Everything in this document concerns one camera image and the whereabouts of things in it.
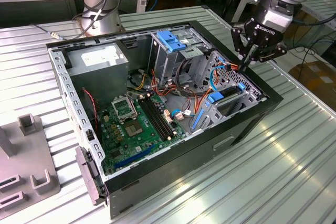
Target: pci slot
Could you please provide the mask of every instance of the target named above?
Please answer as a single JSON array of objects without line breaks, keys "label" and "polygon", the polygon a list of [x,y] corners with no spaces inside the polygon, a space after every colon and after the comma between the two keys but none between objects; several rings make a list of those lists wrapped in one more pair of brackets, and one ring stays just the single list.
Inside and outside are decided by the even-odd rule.
[{"label": "pci slot", "polygon": [[131,164],[133,161],[148,155],[151,152],[151,150],[154,146],[155,145],[152,145],[152,146],[148,147],[147,149],[145,149],[144,151],[141,151],[141,152],[139,152],[139,153],[123,160],[123,161],[120,161],[120,162],[116,163],[114,165],[114,169],[120,168],[122,166],[127,166],[127,165]]},{"label": "pci slot", "polygon": [[139,105],[145,112],[146,116],[156,129],[162,140],[167,140],[168,137],[173,137],[173,131],[169,125],[162,118],[161,114],[157,111],[155,105],[150,99],[139,100]]}]

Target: blue cable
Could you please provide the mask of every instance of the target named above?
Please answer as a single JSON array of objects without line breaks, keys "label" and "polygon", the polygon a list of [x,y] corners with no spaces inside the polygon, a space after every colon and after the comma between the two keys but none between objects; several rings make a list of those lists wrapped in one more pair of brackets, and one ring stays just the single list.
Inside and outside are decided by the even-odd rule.
[{"label": "blue cable", "polygon": [[217,69],[217,68],[225,68],[225,66],[217,66],[217,67],[215,67],[212,71],[211,71],[211,73],[210,73],[210,84],[211,84],[211,87],[215,90],[215,91],[217,91],[217,89],[216,89],[216,87],[215,87],[215,85],[214,85],[214,82],[212,81],[212,75],[214,74],[214,71]]},{"label": "blue cable", "polygon": [[185,113],[182,112],[181,110],[174,110],[174,111],[172,112],[172,116],[174,116],[174,114],[177,113],[177,112],[181,112],[182,114],[185,114]]},{"label": "blue cable", "polygon": [[157,1],[158,0],[155,0],[154,5],[152,6],[152,8],[149,9],[149,11],[151,11],[156,6]]},{"label": "blue cable", "polygon": [[174,114],[177,113],[177,112],[181,112],[181,110],[174,110],[174,111],[172,112],[172,116],[174,116]]}]

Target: motherboard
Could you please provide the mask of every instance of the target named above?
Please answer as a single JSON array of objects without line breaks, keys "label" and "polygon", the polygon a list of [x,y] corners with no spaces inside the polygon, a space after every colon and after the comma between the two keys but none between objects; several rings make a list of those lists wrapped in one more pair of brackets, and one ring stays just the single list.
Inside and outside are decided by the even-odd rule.
[{"label": "motherboard", "polygon": [[186,137],[156,94],[135,100],[116,99],[111,106],[98,111],[98,117],[106,154],[102,164],[107,174]]}]

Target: ram slot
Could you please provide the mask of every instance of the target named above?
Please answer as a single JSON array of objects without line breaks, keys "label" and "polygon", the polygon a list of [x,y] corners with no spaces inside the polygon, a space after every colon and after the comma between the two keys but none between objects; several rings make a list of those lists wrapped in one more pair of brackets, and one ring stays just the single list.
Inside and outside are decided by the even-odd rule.
[{"label": "ram slot", "polygon": [[149,99],[139,101],[139,105],[145,112],[146,116],[162,138],[162,140],[167,140],[170,136],[173,136],[173,131],[170,129],[165,120],[161,117],[161,114],[157,111],[153,102]]},{"label": "ram slot", "polygon": [[171,128],[169,127],[168,123],[166,122],[166,120],[162,117],[162,115],[159,113],[159,111],[157,111],[154,103],[150,100],[147,99],[146,103],[148,104],[148,107],[150,108],[150,110],[155,114],[155,116],[157,117],[157,119],[160,121],[160,124],[164,127],[167,136],[174,136],[173,131],[171,130]]}]

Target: grey plastic holder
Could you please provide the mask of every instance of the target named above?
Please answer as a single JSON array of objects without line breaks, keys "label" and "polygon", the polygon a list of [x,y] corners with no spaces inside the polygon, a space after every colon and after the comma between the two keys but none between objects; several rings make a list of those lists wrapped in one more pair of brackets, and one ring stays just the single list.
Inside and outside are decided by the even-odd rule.
[{"label": "grey plastic holder", "polygon": [[41,119],[0,127],[0,220],[60,190]]}]

